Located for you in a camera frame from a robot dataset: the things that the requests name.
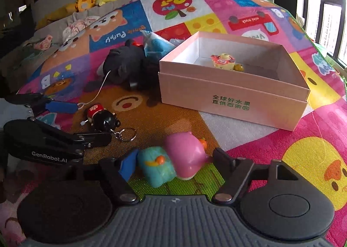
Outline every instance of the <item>white string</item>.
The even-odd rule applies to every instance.
[[[102,82],[101,87],[100,87],[100,89],[99,89],[97,95],[96,95],[91,101],[89,101],[89,102],[87,102],[87,103],[84,103],[84,102],[79,102],[79,103],[77,103],[77,106],[79,107],[79,110],[82,109],[85,105],[87,105],[87,104],[93,102],[93,101],[98,97],[99,93],[101,92],[102,87],[104,86],[104,83],[105,83],[105,81],[106,81],[106,78],[107,78],[108,74],[110,74],[110,71],[108,71],[108,73],[106,74],[105,79],[104,79],[104,81]]]

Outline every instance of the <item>gray ribbed surface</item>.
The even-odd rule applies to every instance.
[[[249,231],[234,210],[199,196],[146,196],[135,207],[122,207],[98,234],[72,244],[50,245],[31,239],[25,247],[328,247],[320,238],[310,243],[282,244]]]

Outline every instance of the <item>keychain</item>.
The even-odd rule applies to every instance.
[[[86,110],[85,121],[82,121],[80,124],[83,126],[86,122],[89,122],[91,126],[100,132],[112,132],[116,139],[121,142],[130,142],[136,138],[136,130],[134,128],[124,128],[123,130],[117,132],[115,128],[120,127],[120,121],[118,120],[115,113],[111,113],[105,109],[100,103],[94,104]],[[130,138],[126,139],[123,137],[124,133],[132,131],[133,134]]]

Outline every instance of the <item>metal screw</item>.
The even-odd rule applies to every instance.
[[[214,198],[220,202],[228,202],[232,199],[232,196],[226,193],[217,193]]]
[[[135,194],[132,193],[125,193],[122,194],[121,196],[119,196],[119,198],[123,201],[123,202],[133,202],[137,199]]]

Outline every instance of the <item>teal toy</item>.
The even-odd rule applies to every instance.
[[[137,160],[146,180],[152,187],[159,187],[176,176],[170,158],[160,146],[141,150]]]

